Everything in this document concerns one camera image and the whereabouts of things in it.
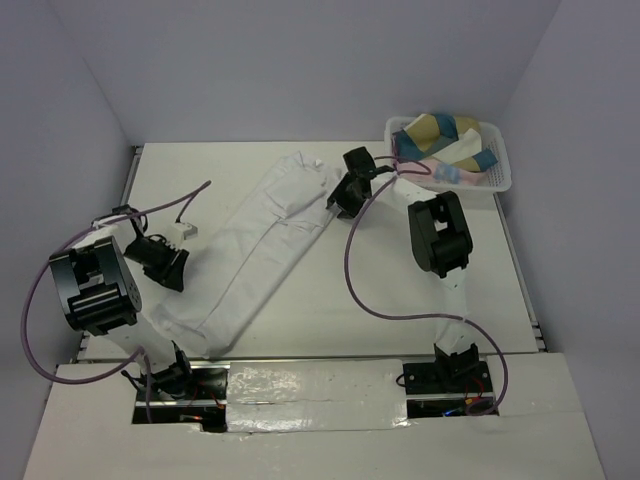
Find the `white long sleeve shirt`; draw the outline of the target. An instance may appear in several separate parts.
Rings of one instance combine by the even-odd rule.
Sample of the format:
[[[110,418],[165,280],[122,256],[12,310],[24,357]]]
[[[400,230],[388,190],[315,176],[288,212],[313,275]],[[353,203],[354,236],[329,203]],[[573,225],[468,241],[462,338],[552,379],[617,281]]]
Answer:
[[[342,177],[301,152],[279,159],[188,260],[184,291],[166,294],[149,320],[183,350],[227,352],[333,219],[326,204]]]

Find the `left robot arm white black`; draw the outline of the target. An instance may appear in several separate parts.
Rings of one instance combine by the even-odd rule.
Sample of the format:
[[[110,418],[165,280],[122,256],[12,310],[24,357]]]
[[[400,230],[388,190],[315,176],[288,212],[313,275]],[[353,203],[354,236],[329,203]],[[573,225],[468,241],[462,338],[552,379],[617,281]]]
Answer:
[[[196,374],[186,354],[143,314],[143,297],[128,261],[147,279],[171,293],[184,291],[189,252],[162,234],[148,235],[139,211],[127,204],[96,218],[91,231],[49,258],[49,268],[69,326],[104,337],[131,355],[151,375],[150,390],[183,399],[195,388]]]

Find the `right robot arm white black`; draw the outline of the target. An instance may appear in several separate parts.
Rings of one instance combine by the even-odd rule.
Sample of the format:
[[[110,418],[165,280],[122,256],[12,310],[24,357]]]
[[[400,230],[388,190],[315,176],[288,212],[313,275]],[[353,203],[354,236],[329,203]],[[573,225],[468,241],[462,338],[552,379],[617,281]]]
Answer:
[[[411,253],[418,267],[440,284],[445,312],[434,341],[435,380],[456,391],[479,365],[478,347],[464,325],[468,315],[466,269],[473,241],[459,197],[452,191],[436,194],[404,179],[390,165],[376,166],[364,147],[343,155],[347,173],[329,195],[327,207],[356,228],[372,201],[381,198],[407,216]]]

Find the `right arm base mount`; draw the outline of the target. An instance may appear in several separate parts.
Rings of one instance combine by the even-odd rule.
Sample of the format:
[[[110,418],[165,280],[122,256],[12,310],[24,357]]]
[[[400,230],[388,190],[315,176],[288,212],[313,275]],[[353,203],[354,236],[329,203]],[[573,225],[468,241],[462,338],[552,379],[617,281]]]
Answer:
[[[396,384],[409,419],[497,415],[488,365],[475,343],[462,353],[436,347],[433,360],[404,363]]]

